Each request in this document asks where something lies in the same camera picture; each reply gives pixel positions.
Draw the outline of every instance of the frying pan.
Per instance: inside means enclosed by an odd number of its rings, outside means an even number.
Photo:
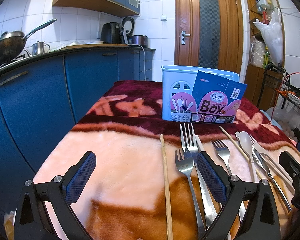
[[[27,35],[22,31],[5,32],[0,37],[0,66],[13,60],[17,57],[26,45],[27,38],[29,38],[36,31],[41,30],[50,24],[54,23],[57,19],[49,20],[38,27],[34,28]]]

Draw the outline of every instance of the blanket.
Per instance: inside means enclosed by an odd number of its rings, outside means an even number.
[[[173,237],[197,239],[197,223],[190,187],[186,177],[177,170],[174,160],[175,150],[181,147],[180,123],[162,120],[161,112],[161,82],[116,82],[52,151],[34,177],[34,182],[47,182],[56,175],[64,175],[86,151],[92,151],[97,157],[96,168],[79,200],[71,205],[91,237],[96,240],[167,239],[159,138],[163,134],[168,163]],[[242,98],[234,123],[222,126],[234,139],[236,131],[248,132],[277,161],[282,151],[288,151],[300,163],[300,153],[289,138],[279,128],[271,125],[245,98]],[[194,123],[194,130],[209,156],[226,170],[224,162],[211,143],[215,139],[223,140],[231,152],[229,163],[233,174],[243,181],[252,181],[246,159],[218,125]],[[293,192],[276,173],[271,173],[291,202]],[[191,178],[204,214],[195,169]],[[274,189],[273,192],[280,218],[281,235],[284,237],[298,211],[293,208],[288,213]],[[47,203],[47,210],[59,237],[67,239],[50,203]],[[230,231],[232,238],[238,228],[239,220],[236,218]]]

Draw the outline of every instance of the textured blue pad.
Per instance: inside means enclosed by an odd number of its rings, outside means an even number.
[[[197,157],[197,166],[215,201],[225,204],[227,201],[226,186],[207,159],[200,153]]]
[[[84,163],[81,165],[81,167],[78,169],[76,174],[73,176],[71,181],[68,183],[68,185],[66,186],[65,197],[68,205],[77,202],[94,168],[96,167],[96,163],[96,155],[91,152]]]

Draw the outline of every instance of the checkered glass panel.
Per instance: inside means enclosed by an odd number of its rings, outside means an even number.
[[[199,0],[199,67],[218,68],[220,45],[219,0]]]

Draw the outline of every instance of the silver screw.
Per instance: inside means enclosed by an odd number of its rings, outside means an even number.
[[[25,185],[28,187],[28,186],[30,186],[30,185],[31,185],[31,183],[32,183],[32,181],[31,181],[31,180],[27,180],[27,181],[25,182]]]
[[[238,177],[237,175],[232,175],[232,176],[230,177],[230,179],[231,179],[232,181],[238,181],[238,180],[239,180],[239,177]]]
[[[262,179],[261,182],[262,182],[263,185],[268,185],[269,184],[269,181],[267,179]]]
[[[60,182],[62,180],[62,177],[61,176],[55,176],[54,178],[53,178],[53,181],[54,182]]]

